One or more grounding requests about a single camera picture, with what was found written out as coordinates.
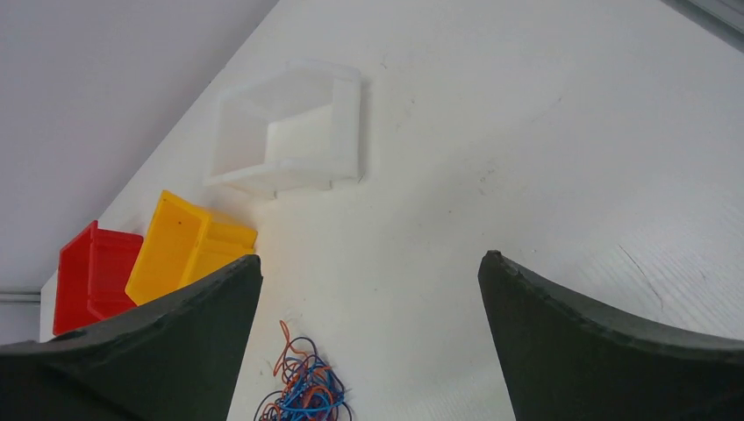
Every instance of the table surface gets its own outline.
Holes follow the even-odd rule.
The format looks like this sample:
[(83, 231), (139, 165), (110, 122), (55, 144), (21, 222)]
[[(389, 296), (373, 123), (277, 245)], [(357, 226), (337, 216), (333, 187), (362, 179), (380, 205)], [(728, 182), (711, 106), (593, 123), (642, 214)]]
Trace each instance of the table surface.
[[(218, 93), (295, 57), (357, 67), (359, 181), (202, 186)], [(514, 419), (478, 289), (490, 249), (634, 314), (744, 339), (744, 54), (662, 2), (282, 0), (100, 217), (169, 189), (259, 231), (230, 412), (278, 382), (279, 319), (356, 419)], [(51, 337), (55, 278), (42, 291)]]

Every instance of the plastic bin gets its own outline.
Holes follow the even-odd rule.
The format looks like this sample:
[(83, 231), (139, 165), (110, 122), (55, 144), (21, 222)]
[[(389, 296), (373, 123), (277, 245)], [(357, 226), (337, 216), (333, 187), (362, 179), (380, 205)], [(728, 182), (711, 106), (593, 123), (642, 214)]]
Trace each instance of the plastic bin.
[(204, 184), (273, 198), (358, 178), (360, 99), (359, 70), (312, 60), (227, 90)]
[(124, 292), (142, 236), (98, 228), (93, 221), (60, 250), (54, 335), (134, 307)]
[(163, 190), (126, 294), (142, 305), (190, 285), (246, 254), (256, 231)]

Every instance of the orange wire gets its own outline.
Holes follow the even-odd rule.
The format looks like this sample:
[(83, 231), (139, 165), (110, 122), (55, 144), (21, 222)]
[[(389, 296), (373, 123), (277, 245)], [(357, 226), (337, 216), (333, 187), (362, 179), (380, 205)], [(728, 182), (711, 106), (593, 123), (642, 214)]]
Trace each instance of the orange wire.
[[(294, 385), (299, 381), (299, 379), (302, 377), (303, 370), (310, 370), (310, 362), (308, 361), (309, 355), (303, 351), (300, 351), (296, 349), (292, 345), (291, 336), (290, 336), (290, 328), (287, 326), (286, 323), (284, 323), (283, 320), (279, 320), (279, 325), (282, 327), (282, 333), (284, 334), (284, 349), (282, 350), (281, 355), (279, 355), (279, 359), (276, 360), (276, 364), (274, 365), (274, 377), (276, 377), (279, 372), (282, 372), (282, 383), (284, 383), (284, 389), (282, 390), (282, 398), (286, 397), (291, 390), (293, 389)], [(302, 355), (303, 361), (302, 363), (297, 361), (290, 361), (287, 362), (287, 352), (291, 350), (296, 355)], [(320, 379), (323, 379), (322, 374), (325, 371), (330, 370), (331, 368), (326, 367), (319, 367), (315, 370), (313, 373), (313, 376), (318, 377)], [(330, 400), (330, 404), (333, 405), (333, 394), (331, 393), (331, 390), (329, 390), (326, 386), (323, 385), (317, 385), (310, 388), (307, 392), (307, 396), (304, 398), (303, 407), (307, 408), (308, 405), (310, 405), (310, 400), (313, 396), (315, 396), (315, 392), (320, 391), (324, 393), (326, 396), (328, 396), (328, 399)], [(266, 408), (264, 408), (263, 413), (261, 414), (261, 419), (266, 418), (268, 419), (268, 413), (271, 409), (276, 410), (276, 417), (277, 419), (282, 418), (282, 408), (277, 405), (276, 403), (268, 403)], [(336, 412), (336, 408), (332, 408), (328, 415), (332, 415)]]

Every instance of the electrical wire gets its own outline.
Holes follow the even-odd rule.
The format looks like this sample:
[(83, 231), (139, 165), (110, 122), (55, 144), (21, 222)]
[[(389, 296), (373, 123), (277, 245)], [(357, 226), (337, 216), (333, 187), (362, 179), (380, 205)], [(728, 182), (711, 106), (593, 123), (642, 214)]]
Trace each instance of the electrical wire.
[[(340, 421), (343, 413), (353, 421), (344, 383), (318, 356), (315, 342), (305, 336), (290, 340), (290, 328), (283, 320), (279, 325), (286, 344), (274, 365), (274, 377), (281, 376), (284, 389), (263, 398), (254, 421)], [(312, 353), (297, 349), (298, 343), (309, 344)]]

